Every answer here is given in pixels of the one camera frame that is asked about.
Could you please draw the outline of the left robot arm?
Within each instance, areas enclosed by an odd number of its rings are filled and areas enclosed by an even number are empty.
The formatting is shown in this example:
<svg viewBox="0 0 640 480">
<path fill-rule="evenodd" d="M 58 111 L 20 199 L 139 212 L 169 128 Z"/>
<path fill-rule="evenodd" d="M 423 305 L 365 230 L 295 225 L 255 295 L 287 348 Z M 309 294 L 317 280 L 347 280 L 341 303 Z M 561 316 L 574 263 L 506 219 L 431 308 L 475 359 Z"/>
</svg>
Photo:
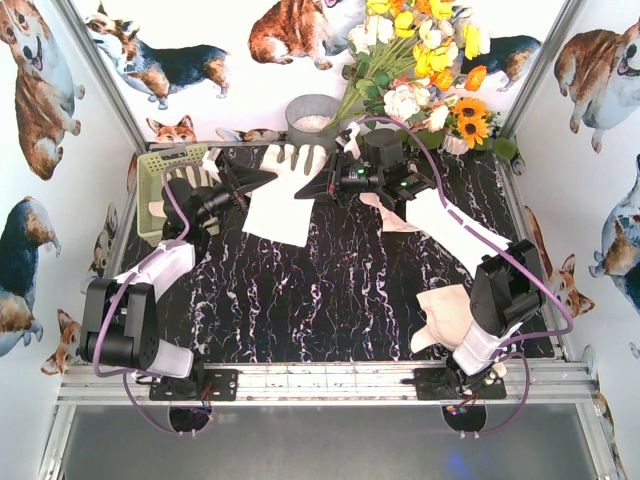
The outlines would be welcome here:
<svg viewBox="0 0 640 480">
<path fill-rule="evenodd" d="M 98 278 L 87 288 L 79 354 L 100 378 L 134 372 L 179 380 L 191 375 L 195 354 L 161 339 L 157 303 L 204 259 L 208 222 L 231 209 L 247 213 L 249 193 L 278 177 L 242 166 L 223 152 L 198 166 L 209 178 L 206 185 L 192 185 L 175 168 L 163 172 L 165 221 L 155 250 L 125 273 Z"/>
</svg>

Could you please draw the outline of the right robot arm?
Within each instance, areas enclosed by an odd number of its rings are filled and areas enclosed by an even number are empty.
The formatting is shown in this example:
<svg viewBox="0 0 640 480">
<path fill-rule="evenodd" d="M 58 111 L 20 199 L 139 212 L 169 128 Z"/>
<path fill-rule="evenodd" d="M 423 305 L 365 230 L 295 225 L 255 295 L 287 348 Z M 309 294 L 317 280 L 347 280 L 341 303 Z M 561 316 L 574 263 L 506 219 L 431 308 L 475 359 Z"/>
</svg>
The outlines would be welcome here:
<svg viewBox="0 0 640 480">
<path fill-rule="evenodd" d="M 453 360 L 466 375 L 486 369 L 502 344 L 544 304 L 537 282 L 541 267 L 528 240 L 517 244 L 472 220 L 441 197 L 434 180 L 406 160 L 393 131 L 364 137 L 364 152 L 335 151 L 325 166 L 294 197 L 344 204 L 373 194 L 381 205 L 426 233 L 473 277 L 470 326 L 453 349 Z"/>
</svg>

